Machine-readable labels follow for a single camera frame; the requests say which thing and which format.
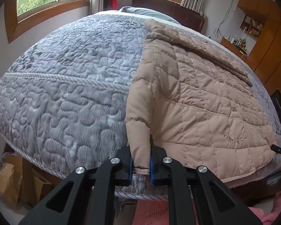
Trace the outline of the beige quilted down jacket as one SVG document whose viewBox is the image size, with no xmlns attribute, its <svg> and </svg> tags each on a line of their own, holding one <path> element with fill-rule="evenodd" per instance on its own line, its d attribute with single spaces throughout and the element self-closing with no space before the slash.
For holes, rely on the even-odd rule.
<svg viewBox="0 0 281 225">
<path fill-rule="evenodd" d="M 242 65 L 207 40 L 153 19 L 145 26 L 126 105 L 135 172 L 149 173 L 152 144 L 186 167 L 208 167 L 223 182 L 268 165 L 275 134 Z"/>
</svg>

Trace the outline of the brown cardboard box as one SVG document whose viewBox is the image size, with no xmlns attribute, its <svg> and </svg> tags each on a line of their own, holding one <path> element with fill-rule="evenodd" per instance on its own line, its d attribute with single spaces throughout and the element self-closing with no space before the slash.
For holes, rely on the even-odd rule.
<svg viewBox="0 0 281 225">
<path fill-rule="evenodd" d="M 0 194 L 12 204 L 22 200 L 37 205 L 53 188 L 34 170 L 32 163 L 15 154 L 6 154 L 0 169 Z"/>
</svg>

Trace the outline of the orange wooden wardrobe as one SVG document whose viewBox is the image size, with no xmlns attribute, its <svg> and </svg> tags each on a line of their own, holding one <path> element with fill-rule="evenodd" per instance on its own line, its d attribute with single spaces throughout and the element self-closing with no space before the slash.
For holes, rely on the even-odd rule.
<svg viewBox="0 0 281 225">
<path fill-rule="evenodd" d="M 281 92 L 281 8 L 273 0 L 238 0 L 246 15 L 264 23 L 261 35 L 249 53 L 246 64 L 268 93 Z"/>
</svg>

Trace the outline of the grey leaf-pattern quilted bedspread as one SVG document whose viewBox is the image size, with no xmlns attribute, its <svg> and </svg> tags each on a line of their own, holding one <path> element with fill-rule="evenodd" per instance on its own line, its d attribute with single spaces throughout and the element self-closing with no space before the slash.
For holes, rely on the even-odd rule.
<svg viewBox="0 0 281 225">
<path fill-rule="evenodd" d="M 75 168 L 99 167 L 129 146 L 126 105 L 143 57 L 145 26 L 153 19 L 199 40 L 207 40 L 239 62 L 252 83 L 276 143 L 281 124 L 272 100 L 249 66 L 217 42 L 163 19 L 105 11 L 67 24 L 23 53 L 0 79 L 0 135 L 20 156 L 60 178 Z M 234 188 L 281 170 L 281 155 L 250 176 L 224 182 Z M 167 199 L 163 187 L 149 184 L 149 173 L 133 169 L 132 184 L 116 196 Z"/>
</svg>

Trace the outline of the wooden desk with items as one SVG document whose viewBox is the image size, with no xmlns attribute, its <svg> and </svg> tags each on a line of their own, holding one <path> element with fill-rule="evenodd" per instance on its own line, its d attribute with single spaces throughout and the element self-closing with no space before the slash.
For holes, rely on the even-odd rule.
<svg viewBox="0 0 281 225">
<path fill-rule="evenodd" d="M 247 54 L 238 46 L 231 43 L 228 39 L 225 37 L 222 38 L 220 44 L 224 46 L 226 49 L 230 50 L 232 53 L 234 53 L 237 57 L 239 57 L 242 61 L 246 61 Z"/>
</svg>

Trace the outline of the dark wooden headboard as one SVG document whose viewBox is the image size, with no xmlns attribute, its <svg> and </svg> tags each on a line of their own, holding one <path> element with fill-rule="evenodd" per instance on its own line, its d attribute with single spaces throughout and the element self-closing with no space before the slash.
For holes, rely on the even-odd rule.
<svg viewBox="0 0 281 225">
<path fill-rule="evenodd" d="M 183 26 L 201 32 L 206 20 L 205 15 L 182 7 L 179 3 L 170 0 L 132 0 L 133 7 L 152 9 L 166 14 Z"/>
</svg>

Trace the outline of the grey-blue pillow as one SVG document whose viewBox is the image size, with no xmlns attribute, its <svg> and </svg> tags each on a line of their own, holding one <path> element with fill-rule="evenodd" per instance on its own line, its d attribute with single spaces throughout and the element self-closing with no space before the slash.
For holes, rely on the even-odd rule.
<svg viewBox="0 0 281 225">
<path fill-rule="evenodd" d="M 137 15 L 150 16 L 150 17 L 163 19 L 163 20 L 166 20 L 166 21 L 169 21 L 169 22 L 180 25 L 180 23 L 178 21 L 176 21 L 175 19 L 173 19 L 172 17 L 170 17 L 166 14 L 163 14 L 161 12 L 158 12 L 158 11 L 155 11 L 155 10 L 152 10 L 152 9 L 148 9 L 148 8 L 124 6 L 119 11 L 123 12 L 123 13 L 131 13 L 131 14 L 137 14 Z"/>
</svg>

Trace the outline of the large wooden side window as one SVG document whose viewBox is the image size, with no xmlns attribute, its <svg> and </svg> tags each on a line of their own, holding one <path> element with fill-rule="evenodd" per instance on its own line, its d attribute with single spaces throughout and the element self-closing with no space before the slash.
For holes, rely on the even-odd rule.
<svg viewBox="0 0 281 225">
<path fill-rule="evenodd" d="M 6 0 L 4 20 L 7 40 L 11 43 L 32 27 L 89 3 L 89 0 Z"/>
</svg>

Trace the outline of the wall shelf with items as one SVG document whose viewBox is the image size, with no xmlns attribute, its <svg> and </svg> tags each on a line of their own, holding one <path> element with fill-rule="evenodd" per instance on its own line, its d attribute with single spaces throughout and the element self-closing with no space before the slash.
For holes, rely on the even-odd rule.
<svg viewBox="0 0 281 225">
<path fill-rule="evenodd" d="M 259 38 L 260 34 L 265 26 L 266 18 L 254 18 L 249 15 L 245 15 L 240 28 L 245 31 L 245 33 L 251 35 L 254 38 Z"/>
</svg>

